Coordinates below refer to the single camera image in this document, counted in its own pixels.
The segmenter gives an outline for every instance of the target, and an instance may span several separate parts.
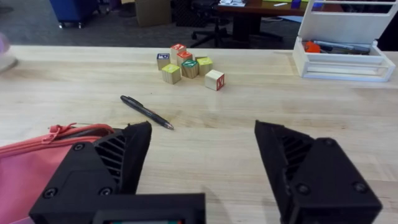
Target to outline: pen clip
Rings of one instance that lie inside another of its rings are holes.
[[[126,96],[126,97],[127,97],[127,99],[129,99],[129,100],[135,102],[135,103],[138,104],[139,106],[144,106],[144,105],[142,105],[142,103],[140,103],[140,102],[138,102],[137,100],[131,98],[130,96]]]

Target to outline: green block face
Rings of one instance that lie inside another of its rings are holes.
[[[211,59],[209,57],[205,57],[205,58],[199,58],[198,63],[199,63],[199,65],[209,65],[209,64],[213,63],[213,61],[211,61]]]
[[[184,67],[188,67],[188,68],[192,68],[194,67],[198,62],[194,61],[194,60],[186,60],[182,63],[182,66]]]
[[[173,72],[177,71],[178,69],[180,69],[180,67],[173,65],[171,63],[166,65],[164,68],[162,68],[163,71],[169,72],[169,73],[173,73]]]

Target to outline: desk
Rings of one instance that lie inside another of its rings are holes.
[[[307,2],[301,2],[300,7],[292,9],[292,4],[275,7],[278,2],[263,0],[248,0],[245,7],[218,6],[217,10],[234,16],[233,38],[247,41],[250,34],[259,34],[261,16],[304,16]],[[318,8],[324,12],[340,12],[339,4],[326,4]]]
[[[205,192],[209,224],[278,224],[254,136],[254,121],[335,138],[384,205],[376,224],[398,220],[398,70],[387,83],[298,76],[291,51],[190,49],[225,72],[219,92],[203,77],[163,82],[156,54],[168,49],[29,47],[0,74],[0,145],[52,124],[123,128],[147,118],[123,104],[133,96],[175,131],[153,124],[138,193]],[[387,53],[398,63],[398,53]]]

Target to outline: blue bin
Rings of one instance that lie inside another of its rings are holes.
[[[60,23],[84,22],[99,9],[98,0],[50,0]]]

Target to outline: gray carpet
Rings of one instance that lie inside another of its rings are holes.
[[[49,0],[0,0],[0,32],[5,33],[13,44],[19,45],[73,45],[115,47],[170,47],[174,43],[191,45],[194,30],[206,28],[177,27],[175,24],[141,28],[136,18],[122,18],[117,12],[107,16],[95,15],[84,29],[59,29]],[[290,21],[262,23],[261,30],[284,37],[283,42],[273,39],[251,39],[254,49],[292,49],[300,24]],[[232,23],[227,25],[232,33]],[[232,42],[230,48],[244,48]],[[212,43],[200,47],[213,48]]]

